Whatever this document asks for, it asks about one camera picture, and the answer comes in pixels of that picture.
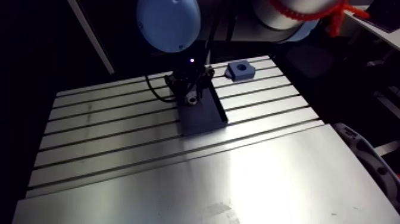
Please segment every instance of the aluminum table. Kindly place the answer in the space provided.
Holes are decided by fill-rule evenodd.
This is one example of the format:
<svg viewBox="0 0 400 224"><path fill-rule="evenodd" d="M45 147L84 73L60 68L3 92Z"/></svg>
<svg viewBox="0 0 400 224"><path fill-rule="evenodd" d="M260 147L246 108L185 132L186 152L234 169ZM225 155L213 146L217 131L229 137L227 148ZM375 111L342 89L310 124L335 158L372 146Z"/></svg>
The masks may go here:
<svg viewBox="0 0 400 224"><path fill-rule="evenodd" d="M190 138L142 77L59 92L14 223L399 223L273 61L248 61L239 83L213 65L229 125Z"/></svg>

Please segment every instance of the blue block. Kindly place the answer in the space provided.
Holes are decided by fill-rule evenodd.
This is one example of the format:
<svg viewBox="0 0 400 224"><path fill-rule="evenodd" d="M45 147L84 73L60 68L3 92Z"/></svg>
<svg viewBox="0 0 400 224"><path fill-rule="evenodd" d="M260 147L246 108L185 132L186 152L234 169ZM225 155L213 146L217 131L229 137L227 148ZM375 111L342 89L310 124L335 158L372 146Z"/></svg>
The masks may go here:
<svg viewBox="0 0 400 224"><path fill-rule="evenodd" d="M246 60L228 63L225 76L234 82L253 79L255 67L251 66Z"/></svg>

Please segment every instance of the white cylinder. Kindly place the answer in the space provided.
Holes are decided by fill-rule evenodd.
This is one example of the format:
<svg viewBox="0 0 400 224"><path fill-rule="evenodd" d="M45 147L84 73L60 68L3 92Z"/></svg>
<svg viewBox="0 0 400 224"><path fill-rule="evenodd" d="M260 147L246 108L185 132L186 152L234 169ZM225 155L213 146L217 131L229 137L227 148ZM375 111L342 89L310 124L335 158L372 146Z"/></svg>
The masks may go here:
<svg viewBox="0 0 400 224"><path fill-rule="evenodd" d="M298 13L314 14L337 3L338 0L278 0L283 5ZM269 0L252 0L257 17L266 25L277 30L287 30L302 23L292 20L277 11Z"/></svg>

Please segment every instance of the dark background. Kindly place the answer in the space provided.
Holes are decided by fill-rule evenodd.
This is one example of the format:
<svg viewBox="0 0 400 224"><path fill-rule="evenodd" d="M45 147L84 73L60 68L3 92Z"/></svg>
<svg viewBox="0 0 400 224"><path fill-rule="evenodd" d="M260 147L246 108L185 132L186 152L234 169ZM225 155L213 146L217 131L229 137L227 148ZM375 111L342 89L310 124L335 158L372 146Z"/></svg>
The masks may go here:
<svg viewBox="0 0 400 224"><path fill-rule="evenodd" d="M3 183L8 189L4 192L6 200L2 202L8 210L2 223L11 223L16 201L24 198L40 138L57 91L171 70L180 57L193 54L204 45L203 42L197 42L183 54L162 54L143 42L140 36L133 40L118 38L121 32L132 32L135 36L134 29L126 29L132 21L124 20L124 23L115 24L104 17L104 21L93 24L98 28L97 35L114 33L104 41L124 42L131 44L131 48L137 48L135 52L108 48L107 54L113 55L112 63L117 68L116 74L110 76L67 1L7 1L3 29L6 144L3 144L5 153L2 164L6 166ZM123 11L127 10L123 13L118 11L129 1L99 0L95 5L87 5L85 11L88 15L96 16L96 13L110 8L110 4L118 3L122 5L116 5L108 17L118 19L118 16L129 15L129 7L122 7ZM277 55L275 62L325 122L346 122L374 146L379 146L399 139L400 124L371 93L376 89L384 89L388 84L399 83L395 71L400 69L396 64L400 57L397 52L385 66L365 68L366 61L381 58L390 48L384 42L377 43L376 39L365 32L357 44L349 48L346 45L348 38L329 38L321 24L310 37L285 44L284 47L261 42L216 42L213 45L212 62ZM311 48L322 49L332 61L323 59L317 53L310 54ZM310 57L292 57L289 60L294 50ZM318 77L310 78L295 67L293 61L309 64L313 70L327 61L329 63Z"/></svg>

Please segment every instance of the cable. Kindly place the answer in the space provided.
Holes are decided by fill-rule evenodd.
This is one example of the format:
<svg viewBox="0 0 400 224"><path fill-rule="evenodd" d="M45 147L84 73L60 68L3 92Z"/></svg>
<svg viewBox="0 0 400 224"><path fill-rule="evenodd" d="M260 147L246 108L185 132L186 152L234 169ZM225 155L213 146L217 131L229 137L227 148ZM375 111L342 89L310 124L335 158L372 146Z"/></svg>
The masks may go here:
<svg viewBox="0 0 400 224"><path fill-rule="evenodd" d="M211 43L214 40L214 36L217 31L218 24L220 23L220 20L221 20L222 9L224 8L224 5L226 2L227 2L227 0L221 0L220 5L218 6L218 10L215 13L215 17L214 17L214 20L212 21L212 25L211 25L210 34L208 35L208 39L205 43L205 55L203 57L203 60L201 61L201 64L205 64L205 61L207 60L208 52L211 49Z"/></svg>
<svg viewBox="0 0 400 224"><path fill-rule="evenodd" d="M158 100L160 100L160 101L162 101L162 102L176 102L176 99L175 98L173 98L173 99L167 99L167 98L163 98L163 97L161 97L160 95L158 95L157 93L156 93L156 91L154 90L154 88L151 86L151 84L150 84L150 80L149 80L149 76L145 76L145 78L146 78L146 83L147 83L147 85L149 86L149 89L150 89L150 91L153 93L153 95L155 95L155 97L158 99Z"/></svg>

